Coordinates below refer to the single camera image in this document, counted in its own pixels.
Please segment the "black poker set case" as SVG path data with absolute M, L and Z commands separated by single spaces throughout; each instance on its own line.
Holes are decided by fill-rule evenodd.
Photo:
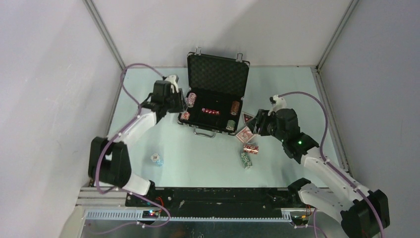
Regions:
M 236 58 L 226 58 L 202 53 L 201 47 L 187 54 L 188 94 L 197 95 L 192 108 L 187 107 L 190 119 L 180 120 L 180 125 L 189 126 L 199 135 L 197 129 L 202 129 L 204 137 L 213 138 L 217 133 L 234 136 L 238 128 L 240 113 L 246 92 L 250 62 L 243 59 L 242 53 Z M 230 114 L 233 101 L 240 102 L 236 116 Z M 220 111 L 220 115 L 209 115 L 202 112 L 202 108 Z M 235 130 L 226 129 L 228 120 L 234 120 Z

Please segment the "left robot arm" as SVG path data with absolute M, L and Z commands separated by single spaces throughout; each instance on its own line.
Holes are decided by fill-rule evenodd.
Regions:
M 140 104 L 133 118 L 114 136 L 95 137 L 91 142 L 88 176 L 95 182 L 138 194 L 144 206 L 152 206 L 157 194 L 150 189 L 154 182 L 132 172 L 129 147 L 155 126 L 167 113 L 181 113 L 187 108 L 178 76 L 170 75 L 154 83 L 153 91 Z

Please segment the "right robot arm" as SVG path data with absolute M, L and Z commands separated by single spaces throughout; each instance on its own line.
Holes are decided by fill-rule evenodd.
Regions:
M 350 238 L 371 238 L 390 226 L 386 194 L 379 189 L 370 190 L 326 158 L 320 145 L 301 132 L 293 109 L 279 109 L 275 113 L 260 109 L 249 126 L 258 135 L 279 140 L 289 158 L 315 173 L 331 190 L 322 191 L 310 180 L 301 178 L 288 187 L 292 206 L 307 204 L 320 209 L 336 220 Z

